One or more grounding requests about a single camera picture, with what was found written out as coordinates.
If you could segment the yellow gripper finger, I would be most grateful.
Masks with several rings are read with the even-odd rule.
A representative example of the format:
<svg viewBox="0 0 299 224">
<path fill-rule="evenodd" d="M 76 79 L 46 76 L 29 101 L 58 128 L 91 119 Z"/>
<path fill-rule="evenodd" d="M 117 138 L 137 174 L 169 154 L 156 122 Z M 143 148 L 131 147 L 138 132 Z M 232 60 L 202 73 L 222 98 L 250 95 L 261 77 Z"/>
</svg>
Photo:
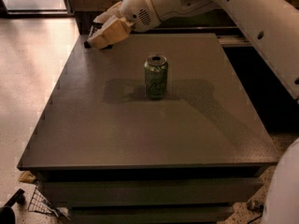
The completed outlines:
<svg viewBox="0 0 299 224">
<path fill-rule="evenodd" d="M 108 45 L 114 45 L 126 39 L 131 33 L 132 23 L 125 18 L 113 16 L 109 18 L 102 28 L 87 38 L 91 48 L 104 49 Z"/>
<path fill-rule="evenodd" d="M 110 7 L 108 10 L 106 10 L 104 13 L 98 15 L 93 21 L 95 23 L 104 24 L 109 18 L 112 18 L 113 16 L 120 18 L 121 17 L 121 2 L 116 3 L 112 7 Z"/>
</svg>

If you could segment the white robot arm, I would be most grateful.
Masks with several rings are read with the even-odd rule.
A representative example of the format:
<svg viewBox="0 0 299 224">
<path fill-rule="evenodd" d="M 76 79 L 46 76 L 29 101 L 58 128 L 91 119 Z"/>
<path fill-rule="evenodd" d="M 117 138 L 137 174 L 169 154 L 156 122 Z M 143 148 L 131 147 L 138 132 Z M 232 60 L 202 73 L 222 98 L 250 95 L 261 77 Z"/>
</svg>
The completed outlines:
<svg viewBox="0 0 299 224">
<path fill-rule="evenodd" d="M 105 49 L 132 31 L 222 8 L 295 100 L 299 99 L 299 10 L 285 0 L 122 0 L 93 20 L 86 44 Z"/>
</svg>

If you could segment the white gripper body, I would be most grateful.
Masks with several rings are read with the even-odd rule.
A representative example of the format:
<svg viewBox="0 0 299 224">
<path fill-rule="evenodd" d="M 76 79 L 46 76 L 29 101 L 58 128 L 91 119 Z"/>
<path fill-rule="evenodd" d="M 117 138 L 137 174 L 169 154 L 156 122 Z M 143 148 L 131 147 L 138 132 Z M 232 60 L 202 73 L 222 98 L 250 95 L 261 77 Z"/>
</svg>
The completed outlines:
<svg viewBox="0 0 299 224">
<path fill-rule="evenodd" d="M 133 24 L 132 30 L 144 33 L 161 24 L 152 0 L 122 0 L 121 14 Z"/>
</svg>

